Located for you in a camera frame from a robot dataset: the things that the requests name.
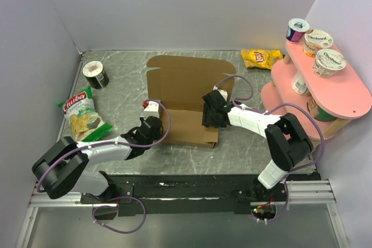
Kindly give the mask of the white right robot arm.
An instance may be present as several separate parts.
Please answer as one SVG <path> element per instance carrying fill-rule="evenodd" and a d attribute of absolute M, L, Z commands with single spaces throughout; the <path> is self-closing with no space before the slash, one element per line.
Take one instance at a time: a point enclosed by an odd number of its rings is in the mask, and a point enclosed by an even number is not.
<path fill-rule="evenodd" d="M 248 189 L 247 195 L 252 199 L 265 201 L 273 196 L 274 187 L 314 149 L 296 115 L 292 113 L 277 115 L 255 112 L 241 102 L 228 102 L 223 91 L 218 89 L 202 99 L 203 126 L 240 127 L 266 139 L 271 159 Z"/>

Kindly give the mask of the brown cardboard box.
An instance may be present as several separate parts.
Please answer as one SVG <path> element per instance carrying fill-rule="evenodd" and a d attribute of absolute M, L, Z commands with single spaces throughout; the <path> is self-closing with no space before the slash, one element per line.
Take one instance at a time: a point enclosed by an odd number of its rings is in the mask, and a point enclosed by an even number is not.
<path fill-rule="evenodd" d="M 214 86 L 231 94 L 236 74 L 226 60 L 157 55 L 147 62 L 148 97 L 167 109 L 161 112 L 166 144 L 213 148 L 219 140 L 217 128 L 202 125 L 203 96 Z"/>

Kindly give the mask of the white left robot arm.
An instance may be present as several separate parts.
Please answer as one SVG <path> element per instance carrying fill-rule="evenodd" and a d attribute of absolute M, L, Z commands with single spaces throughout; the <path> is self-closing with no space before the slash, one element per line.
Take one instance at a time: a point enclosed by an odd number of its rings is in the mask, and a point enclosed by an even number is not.
<path fill-rule="evenodd" d="M 90 193 L 110 202 L 115 188 L 104 172 L 89 172 L 90 166 L 131 160 L 150 149 L 163 133 L 161 119 L 149 116 L 141 125 L 116 138 L 97 142 L 76 142 L 70 136 L 58 140 L 31 170 L 38 180 L 37 192 L 58 199 L 69 192 Z"/>

